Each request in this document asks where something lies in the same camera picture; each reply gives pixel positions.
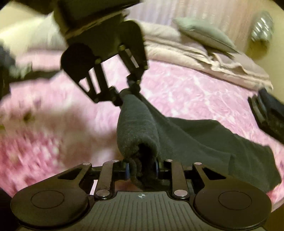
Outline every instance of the folded blanket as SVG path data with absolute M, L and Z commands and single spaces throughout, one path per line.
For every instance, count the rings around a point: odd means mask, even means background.
M 268 146 L 248 141 L 214 120 L 167 118 L 142 95 L 122 92 L 117 126 L 120 152 L 130 163 L 134 183 L 161 189 L 151 173 L 156 160 L 173 159 L 183 166 L 194 162 L 250 183 L 264 192 L 281 182 Z
M 269 75 L 263 68 L 258 66 L 251 58 L 242 53 L 224 53 L 217 50 L 209 51 L 214 56 L 213 60 L 219 62 L 220 67 L 227 69 L 240 68 L 247 75 L 259 78 L 262 80 L 269 80 Z

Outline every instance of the pink blanket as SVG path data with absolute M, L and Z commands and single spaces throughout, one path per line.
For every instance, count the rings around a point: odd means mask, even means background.
M 61 52 L 33 52 L 18 62 L 57 69 L 60 56 Z M 127 87 L 128 72 L 118 57 L 103 66 L 110 86 Z M 158 61 L 149 61 L 149 66 L 142 94 L 164 115 L 215 119 L 242 137 L 269 145 L 284 177 L 284 147 L 257 127 L 247 102 L 253 92 L 189 68 Z M 11 92 L 0 108 L 0 187 L 11 196 L 80 163 L 99 166 L 122 159 L 116 144 L 120 109 L 110 102 L 94 104 L 65 73 L 50 81 L 14 84 Z M 268 195 L 279 204 L 284 181 Z

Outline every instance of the gray pillow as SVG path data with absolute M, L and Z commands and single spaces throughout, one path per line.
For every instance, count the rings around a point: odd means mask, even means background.
M 203 45 L 224 52 L 237 52 L 234 43 L 229 39 L 229 37 L 205 20 L 175 18 L 173 19 L 173 22 L 178 26 L 182 33 L 197 40 Z

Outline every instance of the ribbed rubber surface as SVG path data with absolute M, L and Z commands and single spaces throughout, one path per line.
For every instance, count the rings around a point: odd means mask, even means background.
M 201 221 L 188 203 L 175 201 L 166 192 L 118 192 L 95 203 L 77 224 L 62 231 L 217 231 Z

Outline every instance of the circular pad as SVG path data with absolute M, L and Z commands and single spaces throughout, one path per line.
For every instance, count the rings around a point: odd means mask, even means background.
M 11 209 L 25 226 L 49 229 L 75 222 L 88 204 L 87 194 L 78 187 L 61 184 L 46 190 L 35 185 L 19 191 L 12 198 Z
M 269 197 L 258 188 L 238 180 L 211 181 L 194 199 L 198 214 L 220 229 L 256 228 L 271 212 Z
M 251 205 L 251 198 L 245 193 L 229 191 L 219 196 L 221 205 L 232 210 L 243 210 Z
M 32 197 L 32 204 L 40 209 L 51 209 L 62 204 L 64 195 L 61 192 L 46 190 Z

